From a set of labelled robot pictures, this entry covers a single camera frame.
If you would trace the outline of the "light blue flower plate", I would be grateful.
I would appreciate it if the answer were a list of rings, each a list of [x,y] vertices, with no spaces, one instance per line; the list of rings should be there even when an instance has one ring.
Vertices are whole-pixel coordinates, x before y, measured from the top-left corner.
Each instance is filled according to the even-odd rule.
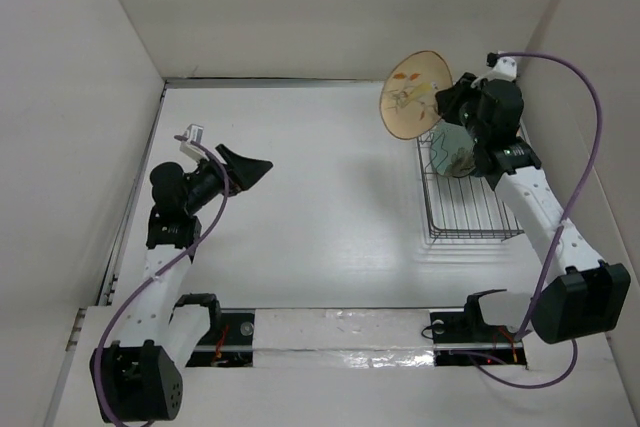
[[[458,125],[439,122],[432,129],[430,160],[434,171],[443,177],[463,178],[475,170],[473,142]]]

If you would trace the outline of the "beige bird plate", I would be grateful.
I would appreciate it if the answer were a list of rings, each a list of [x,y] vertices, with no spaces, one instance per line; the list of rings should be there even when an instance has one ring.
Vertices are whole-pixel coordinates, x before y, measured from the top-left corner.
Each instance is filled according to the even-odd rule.
[[[449,66],[437,52],[419,51],[403,59],[381,90],[379,112],[386,130],[400,140],[422,136],[441,119],[436,94],[452,86]]]

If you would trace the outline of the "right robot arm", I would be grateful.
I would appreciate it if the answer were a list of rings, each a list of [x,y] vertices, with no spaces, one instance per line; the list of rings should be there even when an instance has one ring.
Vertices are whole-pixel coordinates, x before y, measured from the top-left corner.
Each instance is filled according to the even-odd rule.
[[[513,212],[542,263],[517,335],[533,330],[556,344],[614,330],[631,275],[587,242],[557,200],[541,160],[518,133],[520,88],[512,80],[465,73],[437,93],[436,102],[444,121],[466,130],[476,172]]]

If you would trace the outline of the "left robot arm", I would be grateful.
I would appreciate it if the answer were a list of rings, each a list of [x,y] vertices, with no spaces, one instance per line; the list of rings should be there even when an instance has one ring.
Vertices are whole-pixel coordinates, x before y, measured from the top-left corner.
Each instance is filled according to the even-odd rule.
[[[183,371],[196,347],[224,331],[213,293],[181,293],[199,245],[211,233],[198,212],[216,197],[228,201],[248,191],[273,167],[225,145],[209,151],[183,140],[196,157],[193,171],[164,162],[150,173],[153,206],[147,224],[142,283],[107,324],[90,359],[104,422],[149,426],[180,411]]]

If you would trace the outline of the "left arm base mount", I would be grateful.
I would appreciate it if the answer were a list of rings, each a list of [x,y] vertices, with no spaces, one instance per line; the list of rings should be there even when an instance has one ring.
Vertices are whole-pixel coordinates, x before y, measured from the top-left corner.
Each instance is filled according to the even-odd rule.
[[[186,366],[252,367],[254,333],[254,310],[223,310],[219,328],[199,341]]]

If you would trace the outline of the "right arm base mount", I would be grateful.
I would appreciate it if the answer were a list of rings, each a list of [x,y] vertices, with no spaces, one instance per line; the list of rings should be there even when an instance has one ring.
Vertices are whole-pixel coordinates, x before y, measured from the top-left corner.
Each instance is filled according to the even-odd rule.
[[[421,335],[430,340],[436,367],[517,365],[525,366],[524,347],[504,325],[488,324],[480,307],[484,296],[502,292],[492,289],[470,294],[459,309],[436,309]]]

